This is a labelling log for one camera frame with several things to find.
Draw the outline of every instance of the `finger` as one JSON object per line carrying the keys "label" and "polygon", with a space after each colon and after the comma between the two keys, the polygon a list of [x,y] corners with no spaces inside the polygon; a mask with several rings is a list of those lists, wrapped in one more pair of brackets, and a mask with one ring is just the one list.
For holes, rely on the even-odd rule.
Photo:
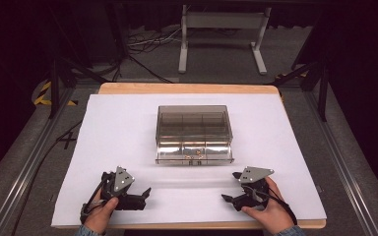
{"label": "finger", "polygon": [[102,209],[102,212],[106,215],[111,215],[112,212],[115,210],[116,206],[118,205],[119,200],[118,198],[110,199]]}
{"label": "finger", "polygon": [[244,213],[248,214],[250,217],[255,218],[260,221],[262,212],[259,210],[249,207],[249,206],[243,206],[241,209]]}
{"label": "finger", "polygon": [[273,191],[269,191],[270,192],[269,194],[272,195],[273,197],[280,198],[283,201],[284,197],[282,197],[281,191],[279,190],[276,182],[273,181],[273,179],[270,178],[269,176],[266,177],[266,182],[269,185],[269,189],[273,190]]}

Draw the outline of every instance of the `transparent container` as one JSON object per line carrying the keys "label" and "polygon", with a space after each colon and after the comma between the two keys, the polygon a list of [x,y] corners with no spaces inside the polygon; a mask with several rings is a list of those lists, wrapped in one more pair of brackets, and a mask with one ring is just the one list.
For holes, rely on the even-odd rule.
{"label": "transparent container", "polygon": [[224,105],[160,106],[157,164],[231,163],[232,132]]}

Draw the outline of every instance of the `hand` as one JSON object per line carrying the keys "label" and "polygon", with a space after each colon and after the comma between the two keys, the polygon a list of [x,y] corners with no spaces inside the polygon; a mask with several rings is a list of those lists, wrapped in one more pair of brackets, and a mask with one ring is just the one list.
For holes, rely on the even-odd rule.
{"label": "hand", "polygon": [[[266,182],[269,184],[269,188],[272,189],[281,200],[283,200],[284,198],[282,197],[276,183],[270,177],[266,177]],[[269,194],[275,197],[275,194],[272,191],[270,191]],[[286,210],[284,210],[278,202],[272,199],[269,199],[269,202],[263,211],[248,206],[244,206],[241,210],[262,223],[272,234],[277,234],[294,225]]]}
{"label": "hand", "polygon": [[[94,202],[100,200],[100,189],[94,197]],[[118,199],[110,199],[105,206],[98,206],[92,210],[91,214],[85,221],[85,226],[88,227],[91,231],[97,234],[103,234],[106,227],[108,226],[109,219],[112,215],[112,212],[115,210],[118,205]]]}

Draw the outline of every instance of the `white tabletop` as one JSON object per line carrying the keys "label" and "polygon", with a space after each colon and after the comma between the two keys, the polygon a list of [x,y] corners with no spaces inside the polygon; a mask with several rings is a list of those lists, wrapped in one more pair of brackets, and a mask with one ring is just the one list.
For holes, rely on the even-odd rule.
{"label": "white tabletop", "polygon": [[[226,105],[235,161],[220,166],[156,164],[160,105]],[[242,194],[232,172],[242,172],[245,166],[275,170],[271,177],[299,222],[327,217],[275,93],[92,95],[51,225],[80,225],[82,204],[89,200],[102,172],[114,171],[117,165],[136,178],[129,194],[141,195],[149,187],[152,191],[144,210],[115,211],[111,227],[254,222],[221,197]]]}

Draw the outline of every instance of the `aluminum rail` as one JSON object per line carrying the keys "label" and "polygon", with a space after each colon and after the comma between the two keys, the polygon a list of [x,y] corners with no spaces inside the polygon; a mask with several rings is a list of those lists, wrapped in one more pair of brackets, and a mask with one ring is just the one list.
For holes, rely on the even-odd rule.
{"label": "aluminum rail", "polygon": [[32,149],[32,152],[26,161],[20,175],[17,180],[14,182],[10,193],[8,194],[4,204],[0,208],[0,235],[3,235],[4,229],[8,224],[8,221],[11,215],[14,213],[15,208],[17,207],[20,199],[23,196],[24,191],[32,180],[32,176],[36,169],[39,167],[39,163],[44,158],[43,152],[45,144],[50,137],[52,131],[54,130],[55,125],[57,124],[66,104],[69,102],[69,99],[73,93],[73,88],[66,88],[61,97],[61,106],[58,111],[55,113],[52,119],[47,120],[44,125],[44,128],[41,131],[40,136],[38,137],[35,146]]}
{"label": "aluminum rail", "polygon": [[331,132],[330,127],[328,126],[327,122],[323,122],[320,119],[320,115],[318,113],[317,100],[315,96],[312,94],[312,91],[305,91],[304,95],[309,107],[311,107],[313,115],[318,121],[318,125],[324,135],[324,138],[327,141],[327,144],[331,151],[331,158],[334,162],[334,165],[336,166],[336,169],[343,182],[343,185],[346,188],[348,198],[355,210],[355,213],[357,214],[358,220],[360,221],[360,224],[365,234],[377,236],[378,228],[367,208],[367,204],[364,200],[363,195],[361,194],[360,187],[358,186],[351,172],[347,168],[346,162],[343,158],[342,153],[340,152],[340,149],[336,143],[336,140],[333,136],[333,133]]}

